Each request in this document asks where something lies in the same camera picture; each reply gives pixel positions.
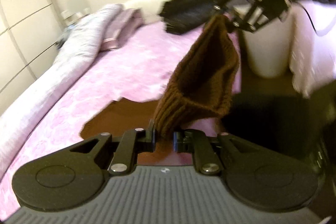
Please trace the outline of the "white bedside table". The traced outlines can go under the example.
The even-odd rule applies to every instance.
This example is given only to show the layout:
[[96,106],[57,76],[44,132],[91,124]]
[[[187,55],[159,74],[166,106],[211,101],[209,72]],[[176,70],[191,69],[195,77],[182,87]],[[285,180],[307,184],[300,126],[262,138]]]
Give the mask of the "white bedside table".
[[254,74],[273,79],[285,73],[293,40],[293,27],[294,16],[290,12],[283,21],[275,19],[254,33],[242,32],[248,64]]

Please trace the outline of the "grey striped duvet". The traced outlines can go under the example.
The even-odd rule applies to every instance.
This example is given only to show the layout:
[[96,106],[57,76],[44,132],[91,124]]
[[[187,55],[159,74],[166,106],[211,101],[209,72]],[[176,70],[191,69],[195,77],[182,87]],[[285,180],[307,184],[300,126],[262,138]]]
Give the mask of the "grey striped duvet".
[[2,176],[38,123],[94,62],[108,24],[122,10],[122,4],[107,4],[81,19],[52,66],[1,115]]

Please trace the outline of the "mauve pillow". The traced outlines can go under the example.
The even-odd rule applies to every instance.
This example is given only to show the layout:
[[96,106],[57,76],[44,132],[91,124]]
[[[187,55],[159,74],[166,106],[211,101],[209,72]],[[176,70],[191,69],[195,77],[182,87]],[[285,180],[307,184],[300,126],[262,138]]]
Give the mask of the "mauve pillow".
[[113,51],[123,47],[145,21],[141,9],[123,10],[105,30],[100,51]]

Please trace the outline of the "stack of dark folded clothes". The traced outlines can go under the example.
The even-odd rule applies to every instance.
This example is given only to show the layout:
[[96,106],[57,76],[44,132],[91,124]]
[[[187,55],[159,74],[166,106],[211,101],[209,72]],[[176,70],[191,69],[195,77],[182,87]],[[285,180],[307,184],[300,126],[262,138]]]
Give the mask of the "stack of dark folded clothes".
[[182,35],[210,19],[216,0],[169,0],[159,12],[169,34]]

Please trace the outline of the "white wardrobe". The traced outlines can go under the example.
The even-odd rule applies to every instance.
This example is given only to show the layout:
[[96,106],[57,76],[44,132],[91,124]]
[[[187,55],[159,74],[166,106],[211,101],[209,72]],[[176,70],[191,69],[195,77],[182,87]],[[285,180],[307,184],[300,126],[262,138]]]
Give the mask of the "white wardrobe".
[[1,0],[1,112],[51,67],[62,30],[53,0]]

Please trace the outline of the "pink floral bed blanket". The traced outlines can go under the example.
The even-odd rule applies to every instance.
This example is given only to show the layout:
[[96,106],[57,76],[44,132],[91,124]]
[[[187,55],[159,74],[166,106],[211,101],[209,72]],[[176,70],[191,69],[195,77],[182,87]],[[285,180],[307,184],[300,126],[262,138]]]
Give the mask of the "pink floral bed blanket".
[[25,163],[73,145],[81,140],[82,127],[113,101],[158,100],[177,64],[202,32],[198,27],[184,35],[164,32],[161,22],[143,26],[115,51],[97,55],[89,69],[42,116],[31,110],[46,82],[56,73],[51,67],[1,116],[1,219],[7,219],[19,203],[11,181]]

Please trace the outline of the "brown knit sweater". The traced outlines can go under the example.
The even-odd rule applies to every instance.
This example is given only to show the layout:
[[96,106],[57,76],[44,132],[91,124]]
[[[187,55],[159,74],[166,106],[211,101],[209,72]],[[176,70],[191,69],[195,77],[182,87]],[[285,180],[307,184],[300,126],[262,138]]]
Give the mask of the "brown knit sweater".
[[100,133],[121,136],[154,120],[158,142],[153,153],[142,152],[142,165],[189,165],[191,157],[173,152],[173,131],[201,128],[228,114],[240,56],[229,37],[232,27],[225,15],[214,16],[169,79],[159,100],[111,102],[80,132],[82,139]]

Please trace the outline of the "round mirror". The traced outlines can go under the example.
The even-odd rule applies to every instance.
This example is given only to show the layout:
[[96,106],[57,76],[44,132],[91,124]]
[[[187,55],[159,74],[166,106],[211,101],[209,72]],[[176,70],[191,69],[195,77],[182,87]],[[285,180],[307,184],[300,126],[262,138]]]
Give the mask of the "round mirror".
[[87,0],[66,0],[66,9],[62,17],[67,24],[76,22],[91,13],[91,7]]

